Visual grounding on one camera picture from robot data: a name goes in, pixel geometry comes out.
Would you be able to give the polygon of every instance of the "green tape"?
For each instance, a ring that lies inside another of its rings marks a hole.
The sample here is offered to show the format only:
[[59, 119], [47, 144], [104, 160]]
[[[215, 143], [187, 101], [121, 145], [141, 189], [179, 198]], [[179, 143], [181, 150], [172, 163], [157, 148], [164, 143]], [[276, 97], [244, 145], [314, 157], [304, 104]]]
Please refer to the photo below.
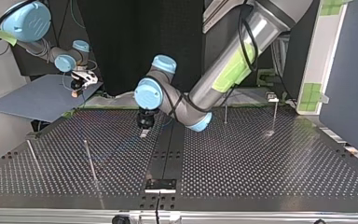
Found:
[[309, 112], [316, 111], [322, 96], [321, 90], [322, 84], [320, 83], [305, 83], [298, 110]]
[[344, 0], [324, 0], [322, 4], [321, 16], [338, 15], [344, 4]]
[[[252, 45], [245, 43], [251, 62], [255, 58], [254, 48]], [[235, 51], [234, 55], [229, 60], [219, 78], [214, 82], [212, 88], [216, 91], [227, 92], [234, 83], [239, 85], [249, 76], [251, 70], [245, 61], [241, 46]]]

